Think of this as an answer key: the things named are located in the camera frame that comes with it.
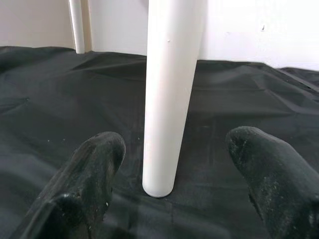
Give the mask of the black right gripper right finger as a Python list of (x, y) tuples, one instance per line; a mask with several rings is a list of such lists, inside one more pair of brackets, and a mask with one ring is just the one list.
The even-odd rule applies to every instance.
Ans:
[(256, 127), (234, 128), (226, 142), (271, 239), (319, 239), (319, 173), (290, 144)]

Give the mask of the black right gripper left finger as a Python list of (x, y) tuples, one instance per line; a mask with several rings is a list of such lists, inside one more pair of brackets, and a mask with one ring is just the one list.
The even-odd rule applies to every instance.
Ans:
[(115, 132), (83, 142), (37, 196), (13, 239), (96, 239), (125, 153)]

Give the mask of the white tapered table leg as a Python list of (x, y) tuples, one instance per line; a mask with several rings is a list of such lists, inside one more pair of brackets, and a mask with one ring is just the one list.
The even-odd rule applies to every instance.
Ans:
[(77, 54), (83, 54), (85, 53), (85, 41), (81, 0), (68, 0), (68, 2), (71, 15), (75, 51)]
[(149, 0), (142, 186), (174, 187), (207, 0)]

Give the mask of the black table cloth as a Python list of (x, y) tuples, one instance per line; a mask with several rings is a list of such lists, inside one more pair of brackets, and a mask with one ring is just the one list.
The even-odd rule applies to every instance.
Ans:
[(319, 71), (198, 61), (174, 190), (162, 199), (142, 189), (145, 88), (145, 56), (0, 47), (0, 239), (103, 131), (125, 139), (126, 157), (98, 239), (269, 239), (225, 137), (257, 127), (319, 172)]

